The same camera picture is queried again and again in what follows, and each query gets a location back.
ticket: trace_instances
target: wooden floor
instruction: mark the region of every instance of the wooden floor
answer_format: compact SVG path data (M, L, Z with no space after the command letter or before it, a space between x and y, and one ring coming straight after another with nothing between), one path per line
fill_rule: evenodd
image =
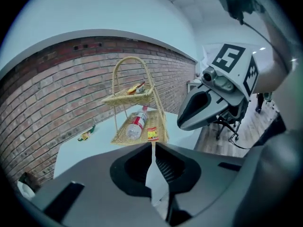
M260 114L255 111L256 106L256 95L253 95L239 127L239 140L235 141L235 137L233 138L234 142L243 148L251 148L277 115L277 108L274 103L264 102ZM237 148L228 141L233 134L228 128L225 127L220 139L216 140L216 134L221 127L218 124L205 126L201 131L196 150L219 155L243 157L248 150Z

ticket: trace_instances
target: white table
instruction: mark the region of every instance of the white table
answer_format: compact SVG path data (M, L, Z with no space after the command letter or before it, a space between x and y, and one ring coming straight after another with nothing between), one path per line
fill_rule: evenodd
M142 106L135 105L126 110L127 115L137 112L141 108ZM178 116L176 114L166 112L165 115L169 133L168 143L188 149L194 149L202 128L194 131L183 131L177 126ZM124 111L122 111L117 115L118 127L120 127L125 120L126 116ZM110 143L115 134L115 120L114 117L111 117L97 124L91 137L86 141L78 141L79 135L77 135L63 143L58 152L53 175L54 178L83 159L124 147Z

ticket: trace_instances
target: water bottle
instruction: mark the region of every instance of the water bottle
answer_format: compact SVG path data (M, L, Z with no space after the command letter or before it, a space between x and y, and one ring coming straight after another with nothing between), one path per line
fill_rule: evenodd
M140 137L142 130L144 128L145 122L147 120L147 106L143 106L132 119L132 123L126 129L126 135L132 139L136 140Z

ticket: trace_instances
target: two-tier wicker basket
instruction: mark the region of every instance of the two-tier wicker basket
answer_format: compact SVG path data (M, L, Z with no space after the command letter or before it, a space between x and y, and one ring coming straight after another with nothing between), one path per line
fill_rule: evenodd
M135 60L139 61L146 71L148 83L145 84L144 93L128 95L127 94L128 88L123 89L123 90L121 90L121 88L120 88L120 84L119 84L119 80L118 80L118 69L124 61L129 60L129 59L135 59ZM115 93L115 79L117 81L118 90L119 90L117 93ZM152 80L151 73L148 70L148 68L143 60L141 60L138 57L128 56L128 57L121 59L117 63L117 65L115 66L114 71L113 71L112 93L113 93L112 95L110 95L102 100L104 103L114 107L116 135L113 138L113 140L111 141L112 144L125 146L125 145L134 145L134 144L145 143L148 141L147 129L152 128L152 127L157 127L159 141L167 142L168 132L166 129L166 118L165 118L164 109L163 109L162 103L160 101L155 84ZM147 112L147 121L145 123L144 129L142 131L140 138L137 140L132 140L132 139L128 138L126 135L126 129L127 129L127 126L132 122L132 118L134 117L135 113L132 113L130 116L127 116L127 113L125 110L125 105L126 104L144 105L144 104L150 103L152 100L155 100L157 109ZM123 105L123 107L124 107L126 121L118 129L117 120L116 120L116 107L120 106L120 105Z

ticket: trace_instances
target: brick wall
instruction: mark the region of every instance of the brick wall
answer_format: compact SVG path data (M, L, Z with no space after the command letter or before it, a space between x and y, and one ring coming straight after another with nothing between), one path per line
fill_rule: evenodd
M129 55L147 63L164 109L178 113L195 63L129 39L88 37L56 44L25 59L0 81L0 163L11 183L25 171L39 184L51 179L60 145L113 115L101 99L111 93L115 64ZM121 85L142 82L144 72L135 60L126 61Z

